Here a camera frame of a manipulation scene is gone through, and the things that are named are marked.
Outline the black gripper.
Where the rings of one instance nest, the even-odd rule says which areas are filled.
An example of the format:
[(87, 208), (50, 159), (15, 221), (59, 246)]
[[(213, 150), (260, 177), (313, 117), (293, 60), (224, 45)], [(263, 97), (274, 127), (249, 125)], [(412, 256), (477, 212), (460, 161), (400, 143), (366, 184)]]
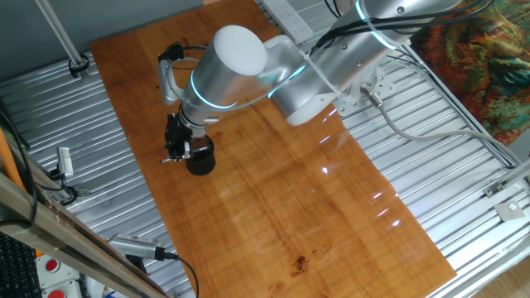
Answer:
[(191, 140), (191, 129), (186, 126), (183, 117), (179, 113), (170, 113), (166, 115), (166, 130), (164, 148), (167, 150), (165, 162), (178, 162), (188, 160), (191, 157), (191, 147), (189, 141)]

